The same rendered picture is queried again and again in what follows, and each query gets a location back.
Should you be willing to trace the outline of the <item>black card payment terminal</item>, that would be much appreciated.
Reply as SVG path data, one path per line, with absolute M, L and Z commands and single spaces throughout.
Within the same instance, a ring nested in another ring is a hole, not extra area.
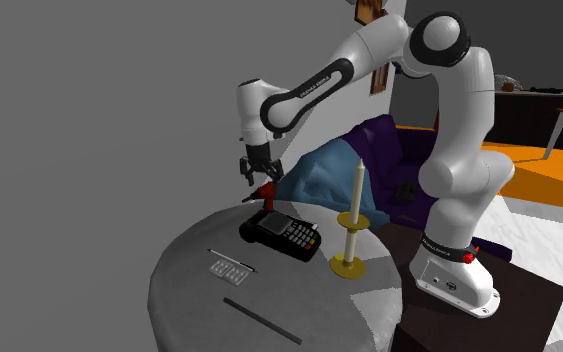
M 309 262 L 322 243 L 317 225 L 283 214 L 261 209 L 239 227 L 248 243 L 260 243 L 303 262 Z

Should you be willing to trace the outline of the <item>dark sideboard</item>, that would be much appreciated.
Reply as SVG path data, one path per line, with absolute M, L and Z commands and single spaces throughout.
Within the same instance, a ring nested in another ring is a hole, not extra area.
M 519 81 L 496 74 L 494 126 L 487 142 L 546 147 L 563 108 L 563 88 L 525 90 Z

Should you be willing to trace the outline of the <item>black and silver pen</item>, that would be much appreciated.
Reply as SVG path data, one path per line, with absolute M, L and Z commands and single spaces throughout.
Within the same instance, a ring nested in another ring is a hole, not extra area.
M 226 255 L 224 255 L 224 254 L 222 254 L 222 253 L 220 253 L 220 252 L 217 252 L 217 251 L 215 251 L 215 250 L 213 250 L 213 249 L 210 249 L 210 248 L 208 248 L 207 251 L 210 252 L 210 253 L 212 253 L 212 254 L 215 254 L 215 255 L 219 256 L 220 258 L 225 259 L 225 260 L 227 260 L 227 261 L 229 261 L 229 262 L 231 262 L 231 263 L 233 263 L 233 264 L 237 264 L 237 265 L 239 265 L 239 266 L 241 266 L 241 267 L 243 267 L 243 268 L 245 268 L 245 269 L 247 269 L 247 270 L 249 270 L 249 271 L 251 271 L 251 272 L 253 272 L 253 273 L 258 273 L 258 271 L 257 271 L 255 268 L 253 268 L 252 266 L 249 266 L 249 265 L 247 265 L 247 264 L 245 264 L 245 263 L 242 263 L 242 262 L 240 262 L 240 261 L 238 261 L 238 260 L 236 260 L 236 259 L 233 259 L 233 258 L 231 258 L 231 257 L 228 257 L 228 256 L 226 256 Z

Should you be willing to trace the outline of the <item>cream candle in yellow holder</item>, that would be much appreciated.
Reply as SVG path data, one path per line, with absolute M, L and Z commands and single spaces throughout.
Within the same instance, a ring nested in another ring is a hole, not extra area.
M 355 168 L 350 210 L 337 216 L 340 226 L 346 229 L 344 252 L 336 254 L 330 261 L 331 270 L 341 278 L 355 280 L 364 276 L 364 262 L 355 256 L 357 233 L 370 226 L 369 219 L 360 213 L 365 166 L 360 160 Z

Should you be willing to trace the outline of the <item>black remote control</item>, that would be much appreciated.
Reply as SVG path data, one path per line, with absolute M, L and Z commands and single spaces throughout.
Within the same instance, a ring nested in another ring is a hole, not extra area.
M 395 197 L 398 201 L 411 203 L 415 200 L 415 195 L 417 191 L 417 184 L 412 181 L 402 182 L 395 193 Z

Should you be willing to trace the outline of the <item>grey blister pack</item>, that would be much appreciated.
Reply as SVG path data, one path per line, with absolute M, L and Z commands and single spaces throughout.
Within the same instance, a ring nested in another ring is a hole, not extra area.
M 234 286 L 240 286 L 250 274 L 248 269 L 224 259 L 218 259 L 208 271 Z

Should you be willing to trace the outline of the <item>dark grey rod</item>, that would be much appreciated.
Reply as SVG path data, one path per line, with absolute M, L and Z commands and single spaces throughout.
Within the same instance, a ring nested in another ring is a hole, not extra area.
M 227 297 L 224 297 L 224 298 L 223 298 L 223 302 L 224 302 L 225 304 L 227 304 L 227 305 L 233 307 L 234 309 L 240 311 L 240 312 L 243 313 L 244 315 L 250 317 L 251 319 L 253 319 L 253 320 L 259 322 L 260 324 L 266 326 L 267 328 L 269 328 L 269 329 L 275 331 L 275 332 L 278 333 L 279 335 L 281 335 L 281 336 L 287 338 L 288 340 L 292 341 L 293 343 L 295 343 L 295 344 L 297 344 L 297 345 L 301 345 L 301 344 L 302 344 L 302 340 L 301 340 L 298 336 L 296 336 L 296 335 L 292 334 L 291 332 L 289 332 L 289 331 L 283 329 L 282 327 L 276 325 L 275 323 L 273 323 L 273 322 L 271 322 L 271 321 L 265 319 L 264 317 L 262 317 L 262 316 L 256 314 L 255 312 L 253 312 L 253 311 L 247 309 L 246 307 L 244 307 L 244 306 L 238 304 L 237 302 L 235 302 L 235 301 L 233 301 L 233 300 L 231 300 L 231 299 L 229 299 L 229 298 L 227 298 Z

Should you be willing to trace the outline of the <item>blue blanket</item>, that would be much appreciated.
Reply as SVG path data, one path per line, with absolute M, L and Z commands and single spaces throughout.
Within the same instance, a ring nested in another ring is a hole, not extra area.
M 349 212 L 359 162 L 349 143 L 332 139 L 299 158 L 277 184 L 275 199 Z

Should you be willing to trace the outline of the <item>round grey table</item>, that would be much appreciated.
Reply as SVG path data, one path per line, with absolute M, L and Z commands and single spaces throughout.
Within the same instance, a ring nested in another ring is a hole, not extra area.
M 356 280 L 336 275 L 329 261 L 345 246 L 337 212 L 277 201 L 283 213 L 317 224 L 322 244 L 302 262 L 259 243 L 239 226 L 258 202 L 215 212 L 178 235 L 151 275 L 148 311 L 159 352 L 390 352 L 402 314 L 401 278 L 375 234 L 357 235 L 366 265 Z M 213 249 L 255 268 L 240 286 L 211 274 Z M 297 345 L 225 304 L 227 297 L 302 340 Z

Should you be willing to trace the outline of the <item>dark robot stand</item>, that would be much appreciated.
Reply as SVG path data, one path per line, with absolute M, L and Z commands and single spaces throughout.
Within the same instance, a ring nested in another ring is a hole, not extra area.
M 543 352 L 563 303 L 563 286 L 480 247 L 479 261 L 501 295 L 497 312 L 475 318 L 416 287 L 408 265 L 421 231 L 386 224 L 375 235 L 402 279 L 403 313 L 391 352 Z

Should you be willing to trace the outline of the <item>brown framed wall picture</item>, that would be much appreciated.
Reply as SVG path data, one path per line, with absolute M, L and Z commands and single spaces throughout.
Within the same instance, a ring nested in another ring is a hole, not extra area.
M 380 94 L 387 89 L 390 64 L 387 63 L 372 72 L 370 94 Z
M 387 0 L 356 0 L 354 20 L 361 25 L 368 25 L 386 16 L 388 14 L 384 8 L 386 2 Z

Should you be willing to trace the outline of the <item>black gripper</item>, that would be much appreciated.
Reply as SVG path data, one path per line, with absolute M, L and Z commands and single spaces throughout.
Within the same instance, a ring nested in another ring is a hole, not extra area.
M 270 143 L 260 145 L 246 145 L 247 157 L 239 160 L 239 171 L 248 181 L 249 186 L 254 185 L 253 170 L 266 172 L 274 184 L 277 184 L 285 175 L 280 159 L 272 161 Z

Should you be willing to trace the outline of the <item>red power drill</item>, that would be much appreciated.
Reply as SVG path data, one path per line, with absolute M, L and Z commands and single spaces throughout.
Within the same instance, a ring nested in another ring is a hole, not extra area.
M 273 200 L 276 195 L 276 184 L 272 181 L 265 183 L 258 187 L 254 192 L 242 200 L 242 203 L 252 200 L 262 199 L 264 201 L 263 208 L 265 210 L 273 211 Z

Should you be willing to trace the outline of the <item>orange rug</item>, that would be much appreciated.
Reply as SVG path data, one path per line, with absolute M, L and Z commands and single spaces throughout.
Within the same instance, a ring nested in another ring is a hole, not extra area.
M 538 147 L 485 142 L 482 151 L 504 154 L 515 167 L 500 196 L 563 207 L 563 150 L 554 149 L 544 158 Z

